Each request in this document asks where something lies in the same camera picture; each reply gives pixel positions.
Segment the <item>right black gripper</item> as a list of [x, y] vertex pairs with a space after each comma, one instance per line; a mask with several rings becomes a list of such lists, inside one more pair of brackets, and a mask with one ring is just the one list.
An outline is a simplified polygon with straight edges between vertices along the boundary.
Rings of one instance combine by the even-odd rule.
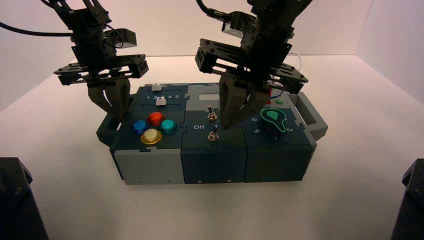
[[[255, 115], [268, 102], [267, 92], [252, 91], [247, 97], [243, 87], [258, 89], [280, 83], [280, 90], [298, 94], [308, 79], [295, 67], [284, 63], [292, 45], [294, 28], [276, 22], [257, 20], [243, 28], [240, 46], [200, 39], [195, 62], [207, 74], [221, 75], [219, 114], [222, 129], [229, 129]], [[236, 86], [239, 81], [243, 87]]]

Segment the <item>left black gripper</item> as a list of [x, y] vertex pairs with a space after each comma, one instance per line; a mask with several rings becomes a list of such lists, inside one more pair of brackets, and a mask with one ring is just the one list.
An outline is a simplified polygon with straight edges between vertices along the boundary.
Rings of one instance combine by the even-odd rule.
[[[135, 32], [126, 29], [107, 30], [111, 22], [103, 8], [56, 8], [56, 13], [71, 30], [71, 49], [76, 62], [60, 67], [54, 73], [62, 85], [86, 82], [90, 100], [108, 114], [123, 121], [129, 109], [131, 84], [128, 78], [141, 78], [148, 70], [144, 54], [117, 55], [117, 49], [137, 45]], [[98, 86], [101, 83], [113, 83]]]

